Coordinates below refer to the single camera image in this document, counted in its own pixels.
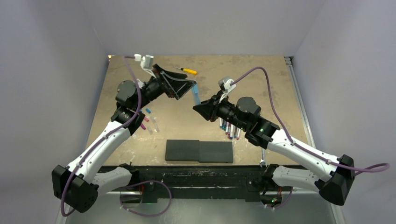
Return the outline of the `blue white marker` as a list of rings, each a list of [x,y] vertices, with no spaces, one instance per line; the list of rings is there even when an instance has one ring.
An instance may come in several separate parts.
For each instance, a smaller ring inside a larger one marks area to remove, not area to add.
[[[229,138],[233,139],[234,125],[230,125]]]

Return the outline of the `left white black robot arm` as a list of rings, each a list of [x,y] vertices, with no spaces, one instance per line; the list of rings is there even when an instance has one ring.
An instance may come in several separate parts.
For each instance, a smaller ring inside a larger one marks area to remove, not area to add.
[[[61,213],[67,217],[65,205],[80,213],[88,211],[98,196],[113,189],[124,187],[133,191],[139,186],[139,178],[123,166],[100,174],[98,171],[110,155],[141,126],[145,115],[141,108],[162,94],[179,100],[197,83],[187,75],[166,71],[159,65],[149,70],[151,78],[138,85],[138,80],[122,81],[117,87],[116,107],[105,129],[99,137],[67,166],[57,165],[52,173],[55,197],[61,200]]]

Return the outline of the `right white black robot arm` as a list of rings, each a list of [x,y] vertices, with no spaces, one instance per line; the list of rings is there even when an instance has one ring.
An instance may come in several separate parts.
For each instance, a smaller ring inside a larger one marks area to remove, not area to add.
[[[350,156],[327,154],[291,137],[285,129],[261,116],[261,108],[252,97],[242,97],[234,105],[227,98],[220,100],[214,95],[193,106],[193,110],[210,122],[218,118],[229,122],[243,131],[252,145],[284,155],[307,169],[293,171],[278,166],[262,177],[266,189],[277,186],[309,189],[330,203],[345,204],[355,180],[354,160]]]

